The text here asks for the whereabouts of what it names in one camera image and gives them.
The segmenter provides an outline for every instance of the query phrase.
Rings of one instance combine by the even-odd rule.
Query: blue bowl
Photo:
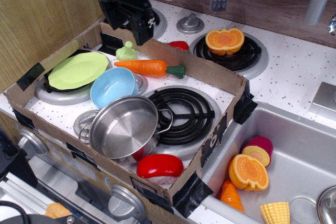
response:
[[[138,84],[130,70],[111,68],[93,82],[90,96],[93,103],[102,109],[117,98],[136,95],[138,92]]]

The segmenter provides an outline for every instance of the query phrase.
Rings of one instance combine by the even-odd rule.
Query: black tape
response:
[[[116,55],[116,51],[119,48],[122,48],[124,46],[121,39],[108,35],[100,33],[102,46],[98,50],[101,52],[105,52],[110,55]]]
[[[29,128],[29,129],[31,129],[31,130],[37,132],[37,130],[36,130],[34,124],[33,124],[33,121],[32,121],[30,118],[26,117],[25,115],[22,115],[20,112],[18,112],[18,111],[15,110],[15,109],[13,109],[13,112],[14,112],[14,114],[15,114],[15,116],[16,116],[17,121],[18,121],[22,126],[27,127],[27,128]]]
[[[16,83],[23,91],[25,91],[44,71],[44,67],[40,63],[37,63]]]
[[[222,118],[222,120],[217,124],[214,129],[213,134],[210,135],[210,140],[205,141],[202,146],[202,156],[201,156],[201,166],[203,167],[207,160],[209,159],[211,153],[217,144],[221,145],[223,134],[226,130],[227,124],[227,114]]]
[[[212,193],[213,191],[194,172],[181,190],[173,196],[173,206],[184,218],[188,218]]]
[[[257,107],[257,103],[252,101],[253,95],[250,94],[249,82],[246,83],[245,91],[237,102],[233,112],[233,119],[239,124],[243,124]]]
[[[157,205],[172,214],[174,213],[169,204],[169,201],[159,196],[156,189],[142,183],[140,180],[137,180],[133,177],[130,178],[133,188],[135,188],[143,197],[148,199],[152,204]]]
[[[88,156],[85,152],[82,152],[80,149],[77,149],[73,145],[69,143],[66,144],[67,148],[71,151],[73,158],[79,158],[80,160],[83,160],[84,162],[88,163],[89,165],[100,171],[92,157]]]

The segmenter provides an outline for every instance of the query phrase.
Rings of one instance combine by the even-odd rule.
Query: cable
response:
[[[5,206],[5,207],[12,207],[16,209],[22,216],[23,219],[23,224],[30,224],[30,220],[26,212],[20,207],[19,205],[10,202],[10,201],[5,201],[5,200],[0,200],[0,206]]]

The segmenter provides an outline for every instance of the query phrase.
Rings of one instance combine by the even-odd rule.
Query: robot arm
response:
[[[159,22],[148,0],[98,0],[107,22],[117,29],[129,22],[137,45],[153,37],[154,24]]]

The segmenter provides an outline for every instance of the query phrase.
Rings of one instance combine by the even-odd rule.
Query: toy carrot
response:
[[[164,77],[167,73],[180,79],[183,79],[185,76],[184,65],[168,67],[167,63],[163,60],[124,60],[115,62],[114,65],[127,68],[133,73],[156,78]]]
[[[241,204],[242,202],[240,201],[240,196],[237,192],[237,188],[230,180],[224,181],[220,200],[228,204],[229,206],[232,206],[237,210],[244,212],[244,208]]]

